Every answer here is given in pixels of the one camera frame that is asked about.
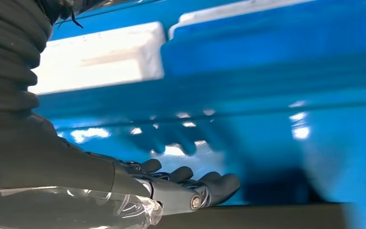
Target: dark surface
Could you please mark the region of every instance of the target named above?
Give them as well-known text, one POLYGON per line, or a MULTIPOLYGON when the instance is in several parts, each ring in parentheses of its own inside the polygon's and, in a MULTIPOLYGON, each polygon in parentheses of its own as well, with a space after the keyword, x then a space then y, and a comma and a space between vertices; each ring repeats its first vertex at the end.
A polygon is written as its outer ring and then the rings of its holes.
POLYGON ((346 229, 341 204, 226 206, 164 216, 150 229, 346 229))

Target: white plastic block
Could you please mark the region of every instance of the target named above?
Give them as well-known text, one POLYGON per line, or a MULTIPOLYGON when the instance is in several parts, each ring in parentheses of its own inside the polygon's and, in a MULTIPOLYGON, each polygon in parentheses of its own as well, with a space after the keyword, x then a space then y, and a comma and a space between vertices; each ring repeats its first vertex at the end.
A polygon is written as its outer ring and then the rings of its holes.
POLYGON ((315 0, 244 0, 222 6, 207 8, 204 10, 185 13, 179 18, 179 22, 169 29, 169 39, 173 38, 174 31, 178 27, 197 24, 206 21, 213 21, 222 18, 229 18, 248 13, 260 12, 285 6, 315 0))
POLYGON ((163 27, 152 22, 47 43, 35 94, 160 79, 163 27))

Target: blue plastic surface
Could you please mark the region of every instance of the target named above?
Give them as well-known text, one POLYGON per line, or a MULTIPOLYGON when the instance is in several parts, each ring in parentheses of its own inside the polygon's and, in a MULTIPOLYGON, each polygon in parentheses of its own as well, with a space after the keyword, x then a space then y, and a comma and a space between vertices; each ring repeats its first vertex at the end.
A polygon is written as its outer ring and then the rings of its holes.
POLYGON ((318 0, 177 28, 162 57, 178 77, 364 51, 366 1, 318 0))
MULTIPOLYGON (((166 0, 79 22, 87 28, 83 33, 149 21, 162 21, 168 29, 181 13, 215 2, 166 0)), ((299 24, 259 30, 257 40, 244 31, 243 39, 258 41, 253 46, 258 52, 246 53, 252 62, 240 55, 223 57, 223 51, 232 54, 232 50, 221 42, 211 45, 198 34, 182 35, 165 46, 175 52, 174 62, 167 65, 177 74, 193 69, 199 73, 44 95, 36 112, 50 118, 59 135, 86 151, 125 160, 155 157, 164 170, 190 166, 195 177, 211 170, 236 173, 244 188, 228 204, 251 200, 247 187, 252 184, 304 169, 328 200, 354 203, 354 228, 366 229, 366 14, 351 15, 354 20, 338 19, 337 27, 322 22, 318 29, 299 24), (325 42, 314 38, 325 29, 325 42), (287 39, 273 37, 286 31, 292 31, 287 39), (198 53, 204 58, 198 60, 201 64, 212 58, 230 62, 177 68, 190 62, 190 50, 179 50, 178 44, 207 50, 198 53), (280 44, 282 52, 277 51, 280 44), (263 62, 256 62, 263 50, 263 62), (304 58, 310 55, 321 58, 304 58)), ((81 33, 66 22, 53 39, 81 33)), ((232 39, 240 37, 235 34, 232 39)), ((297 192, 297 201, 304 201, 302 192, 297 192)))

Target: transparent plastic cover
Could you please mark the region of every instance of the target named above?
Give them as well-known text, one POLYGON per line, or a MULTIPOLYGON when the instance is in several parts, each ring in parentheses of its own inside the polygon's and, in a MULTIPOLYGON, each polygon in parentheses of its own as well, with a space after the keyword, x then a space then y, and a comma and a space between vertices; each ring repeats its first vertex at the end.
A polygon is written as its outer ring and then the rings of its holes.
POLYGON ((0 188, 0 229, 146 229, 161 219, 150 198, 66 187, 0 188))

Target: black robotic finger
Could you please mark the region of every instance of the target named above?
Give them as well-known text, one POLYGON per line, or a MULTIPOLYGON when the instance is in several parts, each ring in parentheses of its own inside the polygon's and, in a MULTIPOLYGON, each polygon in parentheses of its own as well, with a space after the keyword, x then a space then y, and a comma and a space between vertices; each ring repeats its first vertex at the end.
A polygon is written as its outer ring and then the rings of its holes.
POLYGON ((226 174, 213 181, 201 181, 203 186, 195 188, 202 196, 205 196, 202 207, 222 204, 233 196, 240 188, 241 182, 234 174, 226 174))
POLYGON ((191 168, 183 166, 171 173, 161 172, 161 173, 155 173, 152 176, 158 179, 163 179, 174 183, 180 183, 184 180, 192 178, 193 171, 191 168))
POLYGON ((142 171, 152 174, 162 168, 162 164, 157 159, 150 159, 141 164, 142 171))
POLYGON ((216 181, 221 178, 221 175, 217 172, 209 172, 205 174, 202 178, 200 178, 198 181, 216 181))
POLYGON ((193 171, 191 168, 187 166, 180 167, 177 170, 170 173, 170 181, 174 183, 179 183, 192 177, 193 177, 193 171))

